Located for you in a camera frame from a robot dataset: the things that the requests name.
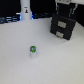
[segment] black device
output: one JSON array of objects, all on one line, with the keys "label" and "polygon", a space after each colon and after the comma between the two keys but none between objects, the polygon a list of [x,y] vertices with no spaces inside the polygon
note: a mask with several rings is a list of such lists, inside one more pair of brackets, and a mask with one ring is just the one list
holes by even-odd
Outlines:
[{"label": "black device", "polygon": [[0,24],[8,23],[5,17],[0,17]]},{"label": "black device", "polygon": [[52,16],[50,32],[58,37],[70,40],[76,23],[75,4],[58,4],[56,13]]}]

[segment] white table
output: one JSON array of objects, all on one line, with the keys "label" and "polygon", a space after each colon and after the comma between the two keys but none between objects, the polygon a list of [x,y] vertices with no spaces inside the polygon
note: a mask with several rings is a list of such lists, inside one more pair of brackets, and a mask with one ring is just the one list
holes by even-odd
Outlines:
[{"label": "white table", "polygon": [[76,23],[67,41],[50,25],[51,19],[0,24],[0,84],[84,84],[84,28]]}]

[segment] white surface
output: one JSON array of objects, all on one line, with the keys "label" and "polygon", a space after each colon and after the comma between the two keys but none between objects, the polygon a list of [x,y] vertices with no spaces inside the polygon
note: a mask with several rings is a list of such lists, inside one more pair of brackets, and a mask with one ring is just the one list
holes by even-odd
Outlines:
[{"label": "white surface", "polygon": [[84,84],[84,28],[77,23],[67,41],[51,34],[50,24],[50,19],[0,24],[0,84]]}]

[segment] black box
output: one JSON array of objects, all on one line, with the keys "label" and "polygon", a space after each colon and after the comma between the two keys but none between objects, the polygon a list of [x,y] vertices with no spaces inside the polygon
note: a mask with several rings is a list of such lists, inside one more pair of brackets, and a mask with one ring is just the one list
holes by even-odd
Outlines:
[{"label": "black box", "polygon": [[51,24],[51,33],[53,33],[54,35],[70,40],[71,36],[72,36],[72,31],[69,31],[67,29],[63,29],[61,27],[58,27],[56,25]]},{"label": "black box", "polygon": [[71,18],[66,18],[57,14],[54,14],[51,21],[50,32],[62,37],[64,39],[70,40],[72,36],[72,31],[75,27],[76,16],[72,15]]},{"label": "black box", "polygon": [[67,17],[70,18],[71,14],[73,12],[73,9],[75,7],[74,3],[70,3],[69,5],[65,5],[65,4],[57,4],[57,14],[63,17]]}]

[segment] white background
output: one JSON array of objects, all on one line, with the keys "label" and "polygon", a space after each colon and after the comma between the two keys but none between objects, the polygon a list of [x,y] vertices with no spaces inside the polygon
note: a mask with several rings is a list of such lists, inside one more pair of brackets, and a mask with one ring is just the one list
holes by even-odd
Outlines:
[{"label": "white background", "polygon": [[84,84],[84,28],[76,23],[68,41],[50,25],[51,19],[0,24],[0,84]]}]

